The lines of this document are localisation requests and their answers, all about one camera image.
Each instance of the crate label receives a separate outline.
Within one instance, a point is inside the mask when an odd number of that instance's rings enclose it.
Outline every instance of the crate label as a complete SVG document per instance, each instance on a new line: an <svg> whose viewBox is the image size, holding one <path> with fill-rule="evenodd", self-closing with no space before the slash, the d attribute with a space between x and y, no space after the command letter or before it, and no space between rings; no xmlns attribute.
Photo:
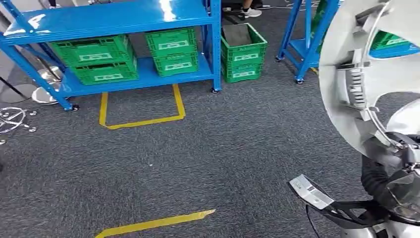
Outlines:
<svg viewBox="0 0 420 238"><path fill-rule="evenodd" d="M258 58L258 54L250 54L250 55L244 55L244 56L235 56L233 61L240 61L240 60L249 60L249 59L255 59Z"/></svg>
<svg viewBox="0 0 420 238"><path fill-rule="evenodd" d="M118 79L123 78L122 74L110 74L110 75L101 75L101 76L95 76L95 81L102 81L102 80L111 80L111 79Z"/></svg>
<svg viewBox="0 0 420 238"><path fill-rule="evenodd" d="M233 74L233 77L234 78L239 78L239 77L245 77L245 76L251 76L251 75L255 75L255 71L242 72L242 73L234 73Z"/></svg>
<svg viewBox="0 0 420 238"><path fill-rule="evenodd" d="M178 48L178 47L189 46L189 45L190 44L188 43L188 41L164 43L164 44L159 44L159 50L166 50L166 49Z"/></svg>
<svg viewBox="0 0 420 238"><path fill-rule="evenodd" d="M86 60L102 60L102 59L110 59L112 58L110 53L102 53L102 54L95 54L95 55L83 55L79 56L80 61Z"/></svg>
<svg viewBox="0 0 420 238"><path fill-rule="evenodd" d="M399 38L399 39L395 39L395 40L390 40L390 41L388 41L388 42L386 43L386 45L387 45L387 46L389 46L389 45L393 45L393 44L396 44L396 43L402 43L402 42L406 42L406 41L407 41L406 39Z"/></svg>
<svg viewBox="0 0 420 238"><path fill-rule="evenodd" d="M180 69L180 68L188 68L193 66L192 63L187 62L187 63L178 63L178 64L172 64L172 65L166 65L165 66L165 71L168 70L174 70L174 69Z"/></svg>

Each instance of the black cable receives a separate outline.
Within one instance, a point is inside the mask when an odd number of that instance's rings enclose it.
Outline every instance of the black cable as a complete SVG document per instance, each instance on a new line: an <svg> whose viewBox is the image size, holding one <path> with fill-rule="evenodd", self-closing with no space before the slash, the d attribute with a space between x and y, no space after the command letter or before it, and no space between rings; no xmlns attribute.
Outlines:
<svg viewBox="0 0 420 238"><path fill-rule="evenodd" d="M308 204L305 206L305 210L306 210L306 216L308 217L309 223L311 224L311 227L314 230L316 237L321 238L318 231L316 230L314 222L312 221L312 219L309 215L309 205Z"/></svg>

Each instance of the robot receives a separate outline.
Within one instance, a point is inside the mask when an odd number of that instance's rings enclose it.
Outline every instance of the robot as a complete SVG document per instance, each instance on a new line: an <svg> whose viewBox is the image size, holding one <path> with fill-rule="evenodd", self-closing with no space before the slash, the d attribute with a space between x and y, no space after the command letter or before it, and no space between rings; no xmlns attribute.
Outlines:
<svg viewBox="0 0 420 238"><path fill-rule="evenodd" d="M323 43L319 86L325 109L341 136L362 154L361 182L369 201L339 202L300 175L289 182L307 204L341 228L342 238L420 237L420 99L384 125L380 96L420 93L420 54L375 59L379 30L420 46L418 0L347 0ZM353 209L364 209L360 216Z"/></svg>

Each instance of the white robot part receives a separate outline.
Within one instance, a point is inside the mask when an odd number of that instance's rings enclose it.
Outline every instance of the white robot part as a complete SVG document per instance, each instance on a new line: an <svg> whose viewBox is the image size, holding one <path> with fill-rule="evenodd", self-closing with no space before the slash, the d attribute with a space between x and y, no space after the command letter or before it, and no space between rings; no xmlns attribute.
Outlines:
<svg viewBox="0 0 420 238"><path fill-rule="evenodd" d="M345 1L325 36L319 62L324 106L339 133L362 154L367 155L364 142L373 136L385 146L398 147L385 132L415 133L420 129L414 118L406 118L414 109L420 111L418 102L403 107L388 126L377 119L379 109L375 107L379 97L387 93L420 93L420 55L388 59L368 55L379 30L420 46L419 7L418 0Z"/></svg>

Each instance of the person's foot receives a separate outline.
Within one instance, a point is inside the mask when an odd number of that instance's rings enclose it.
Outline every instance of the person's foot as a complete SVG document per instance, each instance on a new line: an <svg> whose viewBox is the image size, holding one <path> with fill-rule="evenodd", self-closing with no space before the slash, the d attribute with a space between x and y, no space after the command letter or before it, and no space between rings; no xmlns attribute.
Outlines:
<svg viewBox="0 0 420 238"><path fill-rule="evenodd" d="M61 5L56 4L55 6L50 6L50 9L54 9L54 8L61 8Z"/></svg>
<svg viewBox="0 0 420 238"><path fill-rule="evenodd" d="M257 17L257 16L260 16L263 12L260 10L248 8L247 10L242 10L242 13L248 17Z"/></svg>

